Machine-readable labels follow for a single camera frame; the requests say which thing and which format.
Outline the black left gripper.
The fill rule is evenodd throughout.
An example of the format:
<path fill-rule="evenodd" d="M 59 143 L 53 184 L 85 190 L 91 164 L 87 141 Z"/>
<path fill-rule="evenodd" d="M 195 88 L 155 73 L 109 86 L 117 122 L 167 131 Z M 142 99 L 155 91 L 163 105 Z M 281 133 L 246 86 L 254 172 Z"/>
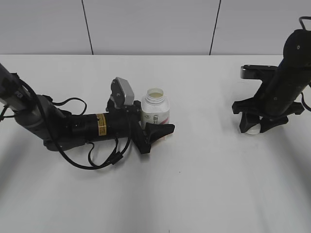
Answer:
<path fill-rule="evenodd" d="M 91 114 L 87 141 L 95 142 L 129 137 L 141 154 L 147 154 L 151 150 L 151 144 L 172 134 L 175 130 L 174 124 L 146 123 L 144 132 L 140 126 L 141 102 L 139 100 L 123 109 L 116 108 L 114 102 L 109 100 L 106 111 L 103 113 L 105 135 L 99 135 L 99 117 Z"/>

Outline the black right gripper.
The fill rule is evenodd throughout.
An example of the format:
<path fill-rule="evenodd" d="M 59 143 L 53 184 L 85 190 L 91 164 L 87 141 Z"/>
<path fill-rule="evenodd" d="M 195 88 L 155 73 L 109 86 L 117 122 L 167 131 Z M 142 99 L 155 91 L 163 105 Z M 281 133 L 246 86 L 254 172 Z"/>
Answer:
<path fill-rule="evenodd" d="M 287 115 L 303 109 L 295 100 L 310 82 L 311 33 L 298 29 L 286 40 L 283 58 L 273 77 L 261 81 L 253 97 L 233 103 L 233 113 L 242 112 L 240 132 L 246 133 L 259 123 L 260 133 L 287 124 Z"/>

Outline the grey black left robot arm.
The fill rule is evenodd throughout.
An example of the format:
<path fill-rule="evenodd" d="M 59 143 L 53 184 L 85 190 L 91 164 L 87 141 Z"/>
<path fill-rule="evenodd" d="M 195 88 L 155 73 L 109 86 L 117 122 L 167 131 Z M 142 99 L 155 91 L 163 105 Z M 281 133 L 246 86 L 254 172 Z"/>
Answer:
<path fill-rule="evenodd" d="M 44 146 L 57 151 L 52 136 L 62 150 L 70 150 L 86 143 L 110 139 L 129 138 L 139 152 L 150 152 L 151 145 L 174 132 L 173 124 L 140 124 L 141 103 L 134 99 L 134 92 L 126 79 L 116 77 L 111 83 L 111 95 L 106 112 L 75 115 L 59 109 L 46 95 L 37 95 L 45 116 L 16 73 L 0 67 L 0 101 L 14 112 L 15 121 L 43 140 Z"/>

